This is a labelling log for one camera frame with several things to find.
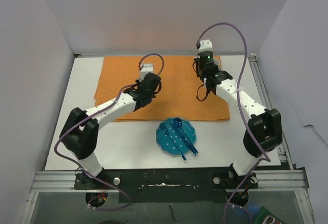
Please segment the blue plastic fork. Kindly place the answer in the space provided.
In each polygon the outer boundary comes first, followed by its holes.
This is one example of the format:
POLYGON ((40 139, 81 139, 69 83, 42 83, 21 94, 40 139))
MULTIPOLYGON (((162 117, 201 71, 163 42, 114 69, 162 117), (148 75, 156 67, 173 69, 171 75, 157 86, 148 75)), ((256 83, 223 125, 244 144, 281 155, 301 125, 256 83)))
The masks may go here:
POLYGON ((165 134, 165 136, 167 136, 171 142, 174 144, 174 148, 177 149, 177 151, 179 152, 180 156, 183 158, 184 161, 186 161, 186 157, 184 156, 184 154, 181 152, 180 148, 178 147, 178 145, 176 144, 176 141, 173 139, 173 137, 169 134, 169 130, 167 129, 167 127, 165 125, 161 125, 160 126, 163 133, 165 134))

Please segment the blue plastic spoon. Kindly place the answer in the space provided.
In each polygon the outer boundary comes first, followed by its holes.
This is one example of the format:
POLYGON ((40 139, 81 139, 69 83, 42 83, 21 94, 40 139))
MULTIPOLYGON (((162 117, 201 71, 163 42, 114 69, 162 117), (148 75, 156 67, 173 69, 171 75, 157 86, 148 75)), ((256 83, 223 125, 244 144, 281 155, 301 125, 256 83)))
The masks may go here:
POLYGON ((173 125, 176 127, 177 131, 180 133, 182 136, 182 139, 186 143, 186 145, 189 147, 190 151, 194 156, 198 154, 197 149, 194 147, 194 145, 191 143, 189 138, 187 137, 187 134, 184 132, 182 129, 182 120, 179 117, 176 117, 173 119, 173 125))

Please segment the blue plastic knife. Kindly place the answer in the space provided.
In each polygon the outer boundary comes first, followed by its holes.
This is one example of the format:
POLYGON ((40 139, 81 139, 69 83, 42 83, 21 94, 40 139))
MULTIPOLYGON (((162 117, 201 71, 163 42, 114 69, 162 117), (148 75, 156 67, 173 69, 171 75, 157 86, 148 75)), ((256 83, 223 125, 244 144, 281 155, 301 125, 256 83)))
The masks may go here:
POLYGON ((192 154, 194 156, 197 155, 196 150, 193 148, 193 144, 191 144, 188 140, 188 138, 179 130, 177 129, 176 131, 177 134, 179 134, 179 136, 181 137, 181 140, 183 140, 183 142, 187 145, 187 147, 189 148, 189 150, 192 152, 192 154))

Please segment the blue polka dot plate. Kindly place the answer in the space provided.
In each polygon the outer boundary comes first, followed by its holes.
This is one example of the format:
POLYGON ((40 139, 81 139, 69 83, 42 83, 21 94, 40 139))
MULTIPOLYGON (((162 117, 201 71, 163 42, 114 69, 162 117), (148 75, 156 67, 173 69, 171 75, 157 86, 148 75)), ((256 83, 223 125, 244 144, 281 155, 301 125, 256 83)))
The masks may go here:
MULTIPOLYGON (((175 117, 168 118, 159 124, 158 128, 156 129, 156 143, 159 145, 159 147, 164 152, 166 152, 172 156, 180 156, 177 149, 174 148, 174 144, 171 142, 171 140, 167 136, 165 136, 165 134, 163 133, 163 131, 160 127, 161 125, 165 125, 167 127, 167 129, 169 130, 169 134, 173 137, 173 139, 176 141, 176 144, 180 148, 181 152, 185 155, 187 152, 191 152, 191 151, 189 150, 187 145, 183 142, 183 140, 181 140, 181 137, 179 136, 179 134, 176 133, 177 129, 173 125, 174 118, 175 117)), ((182 118, 181 118, 181 120, 182 120, 182 129, 187 134, 187 137, 189 138, 189 140, 195 147, 195 142, 197 139, 195 128, 190 124, 189 121, 184 120, 182 118)))

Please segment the blue white mug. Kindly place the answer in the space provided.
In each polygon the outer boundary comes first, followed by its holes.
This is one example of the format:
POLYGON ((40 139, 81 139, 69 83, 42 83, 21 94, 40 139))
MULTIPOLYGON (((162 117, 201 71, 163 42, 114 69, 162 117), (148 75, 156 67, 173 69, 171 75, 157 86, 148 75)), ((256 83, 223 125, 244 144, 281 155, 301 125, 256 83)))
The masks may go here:
POLYGON ((221 68, 221 60, 216 58, 215 56, 213 57, 213 62, 218 66, 218 68, 221 68))

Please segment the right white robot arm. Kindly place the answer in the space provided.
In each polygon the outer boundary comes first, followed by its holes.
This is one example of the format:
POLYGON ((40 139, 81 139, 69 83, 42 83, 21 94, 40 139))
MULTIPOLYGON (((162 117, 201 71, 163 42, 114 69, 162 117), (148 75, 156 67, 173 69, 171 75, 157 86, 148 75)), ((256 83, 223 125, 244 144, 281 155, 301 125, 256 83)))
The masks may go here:
POLYGON ((282 143, 281 114, 277 109, 270 110, 259 104, 241 88, 237 88, 233 77, 215 63, 213 52, 198 53, 193 65, 207 93, 212 92, 226 101, 239 112, 246 124, 242 155, 232 163, 234 171, 228 175, 230 185, 239 188, 246 182, 246 174, 257 162, 268 161, 268 153, 282 143))

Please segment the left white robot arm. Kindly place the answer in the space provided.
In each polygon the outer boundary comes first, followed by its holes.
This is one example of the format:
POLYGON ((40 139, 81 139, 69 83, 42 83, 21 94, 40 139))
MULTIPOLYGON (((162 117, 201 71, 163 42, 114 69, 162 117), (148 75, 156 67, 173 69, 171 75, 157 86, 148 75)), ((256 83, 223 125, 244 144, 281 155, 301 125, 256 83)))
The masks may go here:
POLYGON ((73 109, 54 147, 57 155, 76 163, 86 171, 86 183, 92 188, 104 184, 103 167, 95 149, 101 128, 125 114, 135 112, 151 103, 161 90, 160 76, 150 72, 135 84, 124 86, 118 95, 96 107, 73 109))

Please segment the green object at corner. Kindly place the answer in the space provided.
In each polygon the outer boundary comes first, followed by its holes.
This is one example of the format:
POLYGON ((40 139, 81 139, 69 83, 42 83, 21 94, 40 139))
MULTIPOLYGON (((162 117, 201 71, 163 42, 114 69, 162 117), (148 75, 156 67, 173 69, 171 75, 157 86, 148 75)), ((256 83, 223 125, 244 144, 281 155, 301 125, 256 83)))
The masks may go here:
POLYGON ((278 217, 273 215, 266 207, 261 207, 258 215, 253 220, 253 224, 283 224, 278 217))

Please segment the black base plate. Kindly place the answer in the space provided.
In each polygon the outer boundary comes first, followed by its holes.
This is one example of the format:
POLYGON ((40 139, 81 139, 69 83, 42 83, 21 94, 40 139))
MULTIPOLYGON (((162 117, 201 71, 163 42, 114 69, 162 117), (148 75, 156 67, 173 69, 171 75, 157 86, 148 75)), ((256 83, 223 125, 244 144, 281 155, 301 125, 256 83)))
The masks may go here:
POLYGON ((255 173, 238 176, 231 167, 103 170, 99 178, 119 188, 119 203, 244 202, 257 189, 255 173))

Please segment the aluminium frame rail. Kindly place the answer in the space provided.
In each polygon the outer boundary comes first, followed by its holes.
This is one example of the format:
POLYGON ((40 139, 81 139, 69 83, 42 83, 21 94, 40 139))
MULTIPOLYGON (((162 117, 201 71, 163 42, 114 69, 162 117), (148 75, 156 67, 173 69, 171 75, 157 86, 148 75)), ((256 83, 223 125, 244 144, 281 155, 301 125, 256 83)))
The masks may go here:
POLYGON ((245 56, 78 58, 23 223, 312 223, 245 56))

